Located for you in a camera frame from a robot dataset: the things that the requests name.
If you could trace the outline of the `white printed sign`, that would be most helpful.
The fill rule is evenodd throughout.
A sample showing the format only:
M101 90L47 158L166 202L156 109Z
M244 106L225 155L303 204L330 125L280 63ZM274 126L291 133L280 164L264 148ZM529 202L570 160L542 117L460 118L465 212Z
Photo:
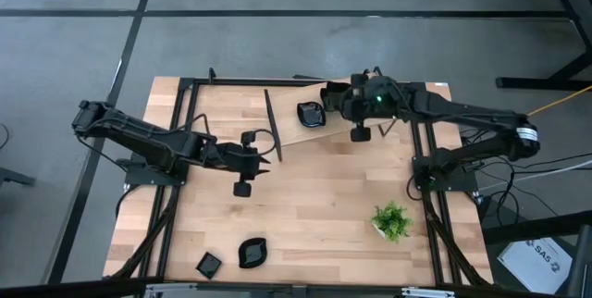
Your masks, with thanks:
M511 242L497 259L527 290L546 294L559 291L573 262L551 238Z

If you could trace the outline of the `small black square plate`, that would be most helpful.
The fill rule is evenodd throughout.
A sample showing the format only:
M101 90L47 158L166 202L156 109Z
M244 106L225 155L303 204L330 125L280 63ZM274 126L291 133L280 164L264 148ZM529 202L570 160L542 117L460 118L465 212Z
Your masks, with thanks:
M207 279L213 279L221 266L221 260L211 253L205 252L195 269Z

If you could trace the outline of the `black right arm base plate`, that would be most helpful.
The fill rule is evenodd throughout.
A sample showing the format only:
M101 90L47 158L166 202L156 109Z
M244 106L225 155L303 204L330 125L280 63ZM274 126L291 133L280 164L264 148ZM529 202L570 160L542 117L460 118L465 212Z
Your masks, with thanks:
M434 165L431 158L417 156L412 160L414 181L420 190L436 192L473 192L476 182L459 164Z

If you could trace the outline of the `black metal beam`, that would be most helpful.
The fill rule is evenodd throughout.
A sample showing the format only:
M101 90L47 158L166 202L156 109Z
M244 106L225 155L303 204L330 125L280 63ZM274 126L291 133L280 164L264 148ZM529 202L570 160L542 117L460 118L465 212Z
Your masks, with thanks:
M575 235L584 225L592 226L592 210L485 229L483 237L486 243L537 240Z

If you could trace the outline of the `black desk leg frame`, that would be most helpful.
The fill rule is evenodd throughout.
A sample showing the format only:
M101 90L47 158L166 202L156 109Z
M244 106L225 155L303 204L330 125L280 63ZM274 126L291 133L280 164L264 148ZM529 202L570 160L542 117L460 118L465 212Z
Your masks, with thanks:
M592 86L592 81L574 80L577 74L592 66L592 42L588 38L580 17L577 15L570 0L560 0L560 2L563 9L567 12L567 19L575 28L585 47L584 52L548 78L499 77L496 78L496 86L498 88L571 92L583 90L587 92L587 87Z

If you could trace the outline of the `wooden shelf black frame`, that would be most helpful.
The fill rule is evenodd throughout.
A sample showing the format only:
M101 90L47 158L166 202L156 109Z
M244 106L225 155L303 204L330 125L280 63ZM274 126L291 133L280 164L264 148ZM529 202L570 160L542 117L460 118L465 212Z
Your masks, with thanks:
M264 86L265 107L277 148L277 159L282 161L282 146L311 141L339 133L349 133L354 123L344 119L339 112L326 113L326 125L306 128L298 120L297 104L317 102L321 104L320 90L328 80L272 79Z

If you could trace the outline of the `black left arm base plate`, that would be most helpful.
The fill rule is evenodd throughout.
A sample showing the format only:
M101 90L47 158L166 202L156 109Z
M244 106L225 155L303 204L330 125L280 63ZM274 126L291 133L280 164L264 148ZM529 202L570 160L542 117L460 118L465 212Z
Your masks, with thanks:
M129 185L184 185L189 171L188 164L180 163L167 173L136 154L129 160L119 160L119 164L127 170L125 182Z

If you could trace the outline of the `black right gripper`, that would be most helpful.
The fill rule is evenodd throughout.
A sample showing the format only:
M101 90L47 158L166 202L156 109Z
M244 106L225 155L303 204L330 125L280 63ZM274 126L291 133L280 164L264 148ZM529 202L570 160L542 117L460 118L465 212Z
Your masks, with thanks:
M328 81L323 95L344 93L340 102L326 101L327 112L339 112L354 124L350 132L354 143L371 140L371 131L364 122L369 118L400 118L401 94L396 82L385 76L370 78L366 74L352 74L351 84Z

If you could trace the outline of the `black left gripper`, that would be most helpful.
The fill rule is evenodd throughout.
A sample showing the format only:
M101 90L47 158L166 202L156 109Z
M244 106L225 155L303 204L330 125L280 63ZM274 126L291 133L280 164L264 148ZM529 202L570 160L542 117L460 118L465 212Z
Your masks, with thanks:
M241 137L241 144L221 143L216 145L220 160L226 170L238 172L239 180L233 184L233 195L237 197L250 197L252 185L249 180L270 172L268 169L260 169L260 163L271 164L267 159L261 157L258 150L251 147L255 141L254 131L245 131Z

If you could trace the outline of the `grey furniture leg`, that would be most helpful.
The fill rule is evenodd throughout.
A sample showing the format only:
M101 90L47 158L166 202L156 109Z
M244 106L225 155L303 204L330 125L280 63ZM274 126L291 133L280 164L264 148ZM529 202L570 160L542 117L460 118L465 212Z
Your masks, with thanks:
M33 186L36 179L8 168L0 167L0 188L5 182L14 182L22 186Z

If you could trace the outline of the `green plant white pot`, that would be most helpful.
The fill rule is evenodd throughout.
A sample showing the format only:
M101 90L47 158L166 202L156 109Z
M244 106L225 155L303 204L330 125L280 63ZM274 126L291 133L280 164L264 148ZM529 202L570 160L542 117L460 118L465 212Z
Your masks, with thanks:
M383 208L376 206L375 210L371 223L385 240L399 243L402 238L409 236L413 220L405 216L405 207L390 201Z

